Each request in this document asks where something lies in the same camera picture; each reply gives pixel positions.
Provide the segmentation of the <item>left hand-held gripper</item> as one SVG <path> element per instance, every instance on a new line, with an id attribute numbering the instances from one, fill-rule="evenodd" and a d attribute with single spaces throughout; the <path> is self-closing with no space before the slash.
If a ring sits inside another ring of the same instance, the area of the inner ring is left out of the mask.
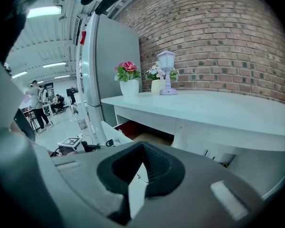
<path id="1" fill-rule="evenodd" d="M 68 137 L 63 142 L 58 143 L 57 156 L 65 156 L 77 153 L 95 152 L 101 150 L 100 145 L 88 144 L 84 141 L 85 136 Z M 114 140 L 106 142 L 107 147 L 114 146 Z"/>

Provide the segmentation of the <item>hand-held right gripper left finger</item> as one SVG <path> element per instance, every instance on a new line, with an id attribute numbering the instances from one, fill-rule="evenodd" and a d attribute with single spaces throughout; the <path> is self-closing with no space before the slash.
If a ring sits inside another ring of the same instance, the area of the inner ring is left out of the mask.
<path id="1" fill-rule="evenodd" d="M 143 164 L 142 142 L 131 143 L 129 147 L 117 152 L 104 160 L 97 167 L 97 176 L 105 188 L 122 196 L 121 206 L 108 218 L 126 225 L 132 218 L 129 204 L 129 185 Z"/>

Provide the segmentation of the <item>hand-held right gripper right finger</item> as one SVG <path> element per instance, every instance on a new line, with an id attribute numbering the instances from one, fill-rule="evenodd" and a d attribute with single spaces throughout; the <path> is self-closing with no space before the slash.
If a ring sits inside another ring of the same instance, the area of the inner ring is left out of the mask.
<path id="1" fill-rule="evenodd" d="M 142 162 L 148 176 L 145 196 L 169 195 L 184 179 L 184 164 L 175 156 L 150 143 L 143 142 L 142 148 Z"/>

